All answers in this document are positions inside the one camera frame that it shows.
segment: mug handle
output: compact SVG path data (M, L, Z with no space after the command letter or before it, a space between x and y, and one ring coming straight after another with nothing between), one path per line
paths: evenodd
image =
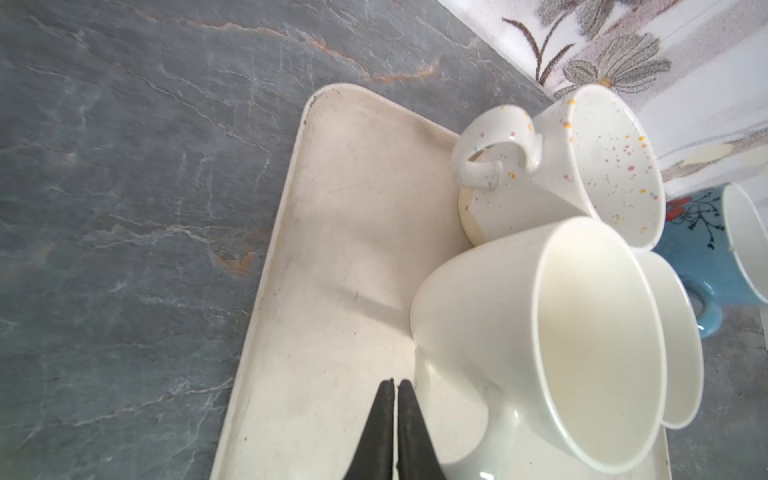
M702 339L706 339L723 325L723 307L715 302L714 291L708 283L690 278L682 278L681 280L686 290L701 299L703 310L696 315L696 322L699 324L699 335Z
M541 142L525 110L514 105L492 108L473 120L453 147L454 179L461 187L492 192L504 176L502 161L476 162L472 157L497 144L516 144L530 173L541 164Z
M416 398L422 408L422 414L428 415L425 408L429 404L426 397L429 395L430 378L437 374L439 368L430 361L421 348L416 348L416 371L414 385ZM502 392L495 386L478 386L469 379L461 379L469 382L482 397L488 408L488 426L478 446L464 458L457 462L441 464L445 477L449 480L467 480L468 478L485 478L494 480L507 480L511 478L509 450L510 444L515 440L521 416L505 400Z

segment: blue mug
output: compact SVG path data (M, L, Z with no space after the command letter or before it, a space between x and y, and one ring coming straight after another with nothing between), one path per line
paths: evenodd
M701 338L723 324L723 305L768 303L768 233L736 184L667 202L667 221L654 251L701 299Z

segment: cup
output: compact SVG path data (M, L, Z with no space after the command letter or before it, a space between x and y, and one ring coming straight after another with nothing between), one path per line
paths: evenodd
M650 142L630 108L600 85L574 90L533 119L519 107L492 108L464 130L451 166L474 245L588 215L644 252L664 227Z
M646 252L637 255L659 309L667 352L667 404L661 425L688 426L699 411L704 388L704 357L694 308L685 287L664 258Z
M656 439L667 388L659 314L631 249L598 220L574 217L449 260L419 287L411 331L437 372L466 379L488 407L478 447L444 465L449 478L510 478L520 421L606 473L634 467Z
M670 201L655 251L701 299L701 338L723 324L723 305L768 303L768 233L736 184Z

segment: floral wallpaper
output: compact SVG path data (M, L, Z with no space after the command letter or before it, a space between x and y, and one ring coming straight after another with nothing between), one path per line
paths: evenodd
M440 0L553 98L616 91L669 198L729 181L768 222L766 0Z

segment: beige tray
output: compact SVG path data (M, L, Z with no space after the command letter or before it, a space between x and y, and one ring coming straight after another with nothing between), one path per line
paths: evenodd
M457 137L355 85L307 103L213 480L343 477L379 382L413 377L413 293L470 247L448 169ZM441 461L479 441L485 407L434 381L422 401ZM510 452L516 478L610 478L525 427ZM615 478L670 478L664 431Z

